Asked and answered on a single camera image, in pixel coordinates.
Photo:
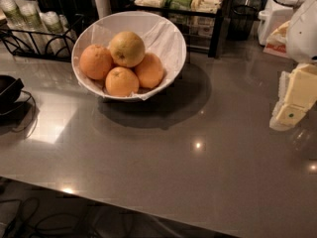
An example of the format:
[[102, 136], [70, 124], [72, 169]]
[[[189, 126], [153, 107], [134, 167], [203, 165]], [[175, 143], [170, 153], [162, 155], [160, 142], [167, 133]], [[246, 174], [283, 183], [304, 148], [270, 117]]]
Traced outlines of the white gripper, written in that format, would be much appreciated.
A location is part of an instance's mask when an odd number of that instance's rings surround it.
[[286, 53], [299, 62], [279, 78], [278, 101], [269, 120], [275, 131], [300, 122], [317, 102], [317, 0], [305, 0], [292, 16], [286, 32]]

